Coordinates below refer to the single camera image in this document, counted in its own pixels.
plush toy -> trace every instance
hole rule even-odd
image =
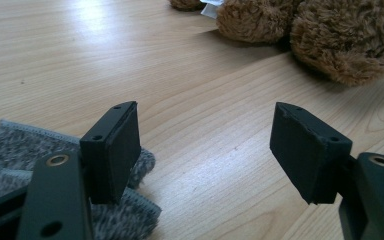
[[[179,10],[199,0],[169,0]],[[244,42],[289,36],[296,58],[331,80],[362,85],[384,75],[384,0],[225,0],[220,33]]]

plush toy paw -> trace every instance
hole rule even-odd
[[[169,0],[171,6],[180,11],[195,11],[205,7],[199,0]]]
[[[347,85],[384,74],[384,0],[307,0],[298,7],[292,50],[309,66]]]
[[[301,0],[226,0],[217,10],[217,26],[227,38],[275,43],[289,34]]]

folded cloth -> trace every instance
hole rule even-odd
[[[77,151],[79,139],[41,128],[0,121],[0,197],[28,185],[35,162],[56,151]],[[146,239],[161,209],[133,189],[155,166],[142,148],[118,205],[92,205],[95,239]]]

wooden table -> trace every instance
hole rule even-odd
[[[152,239],[341,239],[335,205],[308,206],[269,150],[275,102],[306,108],[384,154],[384,79],[348,88],[287,46],[221,37],[165,0],[0,1],[0,119],[81,137],[139,103],[157,165],[140,192],[163,209]]]

wood grain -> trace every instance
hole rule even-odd
[[[308,206],[272,156],[274,104],[306,108],[384,154],[384,79],[347,88],[288,46],[221,37],[165,0],[0,1],[0,119],[82,136],[139,103],[157,165],[140,192],[163,209],[152,239],[342,239],[335,205]]]

